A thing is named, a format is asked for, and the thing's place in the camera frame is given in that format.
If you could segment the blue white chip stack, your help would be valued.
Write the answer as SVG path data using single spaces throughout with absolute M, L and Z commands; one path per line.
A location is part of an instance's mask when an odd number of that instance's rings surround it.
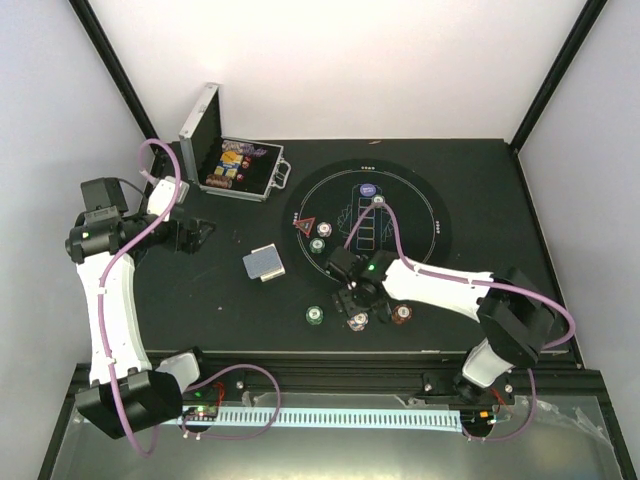
M 353 317 L 351 317 L 347 321 L 347 325 L 349 328 L 355 332 L 359 332 L 365 329 L 369 321 L 368 314 L 366 312 L 361 312 Z

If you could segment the green poker chip stack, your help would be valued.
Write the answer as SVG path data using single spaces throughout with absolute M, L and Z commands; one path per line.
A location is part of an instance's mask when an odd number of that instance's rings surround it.
M 305 318 L 310 325 L 320 325 L 324 320 L 324 312 L 319 306 L 310 306 L 306 310 Z

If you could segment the red triangular all-in marker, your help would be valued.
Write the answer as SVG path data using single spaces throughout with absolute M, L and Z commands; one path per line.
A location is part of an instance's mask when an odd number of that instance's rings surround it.
M 315 217 L 303 218 L 303 219 L 296 220 L 293 223 L 293 226 L 297 230 L 299 230 L 306 238 L 309 238 L 313 231 L 315 221 L 316 221 Z

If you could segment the purple small blind button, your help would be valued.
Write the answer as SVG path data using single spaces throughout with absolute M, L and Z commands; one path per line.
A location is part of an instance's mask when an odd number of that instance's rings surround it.
M 359 195 L 365 198 L 374 197 L 377 194 L 377 186 L 370 183 L 363 183 L 359 186 Z

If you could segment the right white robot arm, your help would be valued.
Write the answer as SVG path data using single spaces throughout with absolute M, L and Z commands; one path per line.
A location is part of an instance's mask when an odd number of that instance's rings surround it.
M 555 322 L 545 297 L 517 269 L 503 276 L 461 272 L 389 251 L 366 257 L 339 246 L 328 256 L 325 271 L 342 285 L 334 296 L 338 311 L 357 325 L 372 318 L 402 324 L 412 317 L 415 303 L 478 323 L 484 337 L 466 354 L 453 380 L 457 396 L 467 404 L 479 402 L 513 368 L 534 367 Z

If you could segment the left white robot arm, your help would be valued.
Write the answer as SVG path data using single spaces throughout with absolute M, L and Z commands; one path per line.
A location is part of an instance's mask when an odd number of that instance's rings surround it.
M 213 223 L 187 215 L 189 184 L 158 181 L 144 212 L 130 214 L 118 179 L 82 183 L 85 204 L 65 242 L 76 266 L 89 314 L 89 386 L 76 396 L 80 414 L 113 439 L 177 417 L 186 392 L 207 397 L 213 372 L 200 365 L 198 348 L 183 350 L 154 367 L 143 346 L 134 299 L 137 257 L 163 246 L 193 254 Z

